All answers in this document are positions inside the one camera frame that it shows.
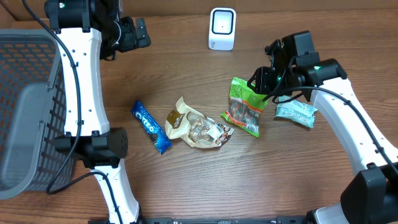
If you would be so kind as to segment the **mint green snack pack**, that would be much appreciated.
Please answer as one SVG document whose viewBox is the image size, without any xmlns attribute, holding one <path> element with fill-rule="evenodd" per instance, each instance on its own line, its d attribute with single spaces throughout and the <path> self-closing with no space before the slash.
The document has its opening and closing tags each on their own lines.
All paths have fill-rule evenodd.
<svg viewBox="0 0 398 224">
<path fill-rule="evenodd" d="M 278 100 L 283 103 L 276 106 L 275 117 L 287 118 L 308 128 L 313 128 L 315 113 L 318 111 L 316 107 L 297 100 L 284 103 L 284 101 L 290 100 L 289 96 L 280 96 Z"/>
</svg>

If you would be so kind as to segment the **white barcode scanner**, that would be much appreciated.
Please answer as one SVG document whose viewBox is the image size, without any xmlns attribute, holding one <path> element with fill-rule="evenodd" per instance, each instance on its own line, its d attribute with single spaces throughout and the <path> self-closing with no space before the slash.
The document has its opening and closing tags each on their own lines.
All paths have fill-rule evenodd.
<svg viewBox="0 0 398 224">
<path fill-rule="evenodd" d="M 208 47 L 211 50 L 231 51 L 234 47 L 236 11 L 216 7 L 210 12 Z"/>
</svg>

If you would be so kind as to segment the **grey plastic mesh basket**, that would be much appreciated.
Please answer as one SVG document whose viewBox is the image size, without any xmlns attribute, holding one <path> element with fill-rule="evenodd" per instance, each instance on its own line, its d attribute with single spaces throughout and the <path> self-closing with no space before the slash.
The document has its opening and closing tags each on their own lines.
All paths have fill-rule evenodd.
<svg viewBox="0 0 398 224">
<path fill-rule="evenodd" d="M 74 160 L 58 153 L 66 97 L 58 44 L 45 30 L 1 30 L 1 199 L 71 180 Z"/>
</svg>

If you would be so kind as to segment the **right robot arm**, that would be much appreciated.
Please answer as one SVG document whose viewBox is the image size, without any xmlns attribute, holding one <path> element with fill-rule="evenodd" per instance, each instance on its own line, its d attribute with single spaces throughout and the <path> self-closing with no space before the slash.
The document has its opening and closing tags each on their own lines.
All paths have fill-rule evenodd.
<svg viewBox="0 0 398 224">
<path fill-rule="evenodd" d="M 248 87 L 266 98 L 297 91 L 321 112 L 343 146 L 354 179 L 334 205 L 311 210 L 304 223 L 397 221 L 397 148 L 380 132 L 357 99 L 337 60 L 320 60 L 309 31 L 265 47 L 270 67 L 259 67 Z"/>
</svg>

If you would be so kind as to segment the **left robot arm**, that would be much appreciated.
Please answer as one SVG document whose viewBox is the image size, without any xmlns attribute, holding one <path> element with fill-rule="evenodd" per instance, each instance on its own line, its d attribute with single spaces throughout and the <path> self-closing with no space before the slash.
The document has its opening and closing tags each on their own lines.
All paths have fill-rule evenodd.
<svg viewBox="0 0 398 224">
<path fill-rule="evenodd" d="M 119 1 L 47 1 L 45 13 L 62 57 L 67 115 L 57 152 L 82 161 L 99 183 L 109 223 L 139 223 L 141 209 L 128 181 L 124 128 L 110 126 L 103 103 L 100 62 L 148 47 L 143 18 L 121 17 Z"/>
</svg>

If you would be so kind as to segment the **beige nut snack bag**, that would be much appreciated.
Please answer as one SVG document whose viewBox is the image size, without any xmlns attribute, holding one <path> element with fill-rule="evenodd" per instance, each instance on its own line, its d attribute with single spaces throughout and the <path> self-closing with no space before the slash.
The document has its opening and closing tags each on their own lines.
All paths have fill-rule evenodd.
<svg viewBox="0 0 398 224">
<path fill-rule="evenodd" d="M 181 96 L 167 116 L 165 132 L 169 139 L 181 138 L 191 147 L 208 149 L 224 145 L 234 129 L 188 106 Z"/>
</svg>

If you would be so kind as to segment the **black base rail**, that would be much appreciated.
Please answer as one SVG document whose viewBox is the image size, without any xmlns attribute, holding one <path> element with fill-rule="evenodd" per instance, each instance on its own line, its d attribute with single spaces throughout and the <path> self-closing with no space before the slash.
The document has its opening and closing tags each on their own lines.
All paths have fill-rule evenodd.
<svg viewBox="0 0 398 224">
<path fill-rule="evenodd" d="M 276 218 L 242 218 L 242 219 L 173 219 L 141 218 L 138 224 L 304 224 L 306 216 L 279 216 Z"/>
</svg>

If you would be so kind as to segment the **blue Oreo cookie pack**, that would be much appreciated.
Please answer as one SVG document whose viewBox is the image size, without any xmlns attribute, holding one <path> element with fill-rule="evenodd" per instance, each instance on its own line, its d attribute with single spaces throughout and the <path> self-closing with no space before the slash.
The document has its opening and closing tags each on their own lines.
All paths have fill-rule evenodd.
<svg viewBox="0 0 398 224">
<path fill-rule="evenodd" d="M 137 100 L 134 102 L 131 113 L 140 121 L 156 149 L 161 154 L 164 154 L 166 150 L 172 146 L 172 143 L 141 101 Z"/>
</svg>

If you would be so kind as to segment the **green candy snack bag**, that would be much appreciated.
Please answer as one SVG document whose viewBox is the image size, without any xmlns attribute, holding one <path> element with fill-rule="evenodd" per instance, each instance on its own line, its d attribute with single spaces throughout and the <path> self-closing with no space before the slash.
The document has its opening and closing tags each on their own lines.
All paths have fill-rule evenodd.
<svg viewBox="0 0 398 224">
<path fill-rule="evenodd" d="M 258 138 L 259 117 L 267 105 L 265 97 L 250 89 L 246 80 L 234 77 L 229 91 L 229 109 L 221 113 L 221 117 Z"/>
</svg>

